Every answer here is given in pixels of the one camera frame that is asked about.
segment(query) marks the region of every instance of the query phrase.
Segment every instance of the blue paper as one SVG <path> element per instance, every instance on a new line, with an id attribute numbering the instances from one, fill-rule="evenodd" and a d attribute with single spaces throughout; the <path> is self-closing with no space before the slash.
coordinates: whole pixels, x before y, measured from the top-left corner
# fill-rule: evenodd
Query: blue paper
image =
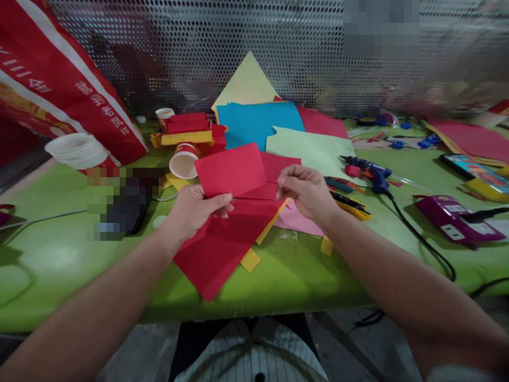
<path id="1" fill-rule="evenodd" d="M 221 125 L 228 126 L 225 134 L 227 149 L 255 142 L 260 151 L 265 151 L 267 137 L 275 134 L 272 126 L 305 131 L 299 111 L 293 102 L 258 105 L 229 103 L 226 106 L 218 106 L 217 114 Z"/>

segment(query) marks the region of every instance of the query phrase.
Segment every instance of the paper cup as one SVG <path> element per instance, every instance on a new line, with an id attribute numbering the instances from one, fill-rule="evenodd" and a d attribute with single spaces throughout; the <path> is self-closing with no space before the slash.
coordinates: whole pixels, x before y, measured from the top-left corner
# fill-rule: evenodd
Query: paper cup
<path id="1" fill-rule="evenodd" d="M 61 136 L 47 143 L 44 149 L 60 162 L 85 175 L 90 167 L 117 167 L 104 146 L 87 133 Z"/>
<path id="2" fill-rule="evenodd" d="M 168 132 L 168 123 L 170 118 L 175 115 L 173 109 L 163 108 L 155 111 L 157 119 L 159 120 L 159 126 L 161 126 L 161 133 L 166 134 Z"/>
<path id="3" fill-rule="evenodd" d="M 180 143 L 175 154 L 170 159 L 170 171 L 180 179 L 193 179 L 198 176 L 195 161 L 198 160 L 198 150 L 191 143 Z"/>

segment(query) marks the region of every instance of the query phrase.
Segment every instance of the red plastic bag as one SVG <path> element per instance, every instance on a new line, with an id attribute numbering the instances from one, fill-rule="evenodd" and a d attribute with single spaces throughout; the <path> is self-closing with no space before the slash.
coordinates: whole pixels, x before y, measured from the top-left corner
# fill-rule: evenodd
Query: red plastic bag
<path id="1" fill-rule="evenodd" d="M 3 0 L 0 115 L 56 138 L 88 132 L 120 164 L 146 153 L 117 92 L 41 0 Z"/>

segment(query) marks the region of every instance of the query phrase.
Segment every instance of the metal mesh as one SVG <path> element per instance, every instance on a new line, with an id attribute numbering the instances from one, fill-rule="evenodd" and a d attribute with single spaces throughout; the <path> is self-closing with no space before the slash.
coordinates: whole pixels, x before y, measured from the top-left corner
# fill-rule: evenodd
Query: metal mesh
<path id="1" fill-rule="evenodd" d="M 284 99 L 334 116 L 469 112 L 508 96 L 507 0 L 422 0 L 417 57 L 346 57 L 343 1 L 50 4 L 133 115 L 209 108 L 250 50 Z"/>

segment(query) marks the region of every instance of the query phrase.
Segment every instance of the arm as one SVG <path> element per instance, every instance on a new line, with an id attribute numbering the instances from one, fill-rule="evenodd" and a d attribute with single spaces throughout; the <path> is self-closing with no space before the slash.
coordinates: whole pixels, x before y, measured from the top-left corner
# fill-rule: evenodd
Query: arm
<path id="1" fill-rule="evenodd" d="M 295 199 L 370 297 L 404 330 L 423 376 L 445 363 L 499 370 L 508 360 L 502 328 L 441 273 L 341 210 L 319 172 L 290 166 L 278 184 L 278 196 Z"/>
<path id="2" fill-rule="evenodd" d="M 138 322 L 182 243 L 231 194 L 203 200 L 201 186 L 181 190 L 163 225 L 117 264 L 53 312 L 0 369 L 0 381 L 92 380 Z"/>

